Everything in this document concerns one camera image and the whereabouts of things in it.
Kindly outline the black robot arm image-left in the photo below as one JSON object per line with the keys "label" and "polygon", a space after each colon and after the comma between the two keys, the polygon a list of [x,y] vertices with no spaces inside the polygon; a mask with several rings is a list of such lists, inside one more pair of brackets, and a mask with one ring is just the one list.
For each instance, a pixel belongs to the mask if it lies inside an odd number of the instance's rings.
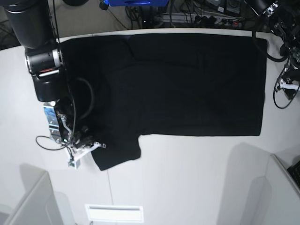
{"label": "black robot arm image-left", "polygon": [[44,104],[50,139],[69,153],[94,146],[86,127],[79,122],[75,99],[60,47],[57,20],[51,18],[46,0],[2,0],[13,32],[25,48],[25,63],[38,101]]}

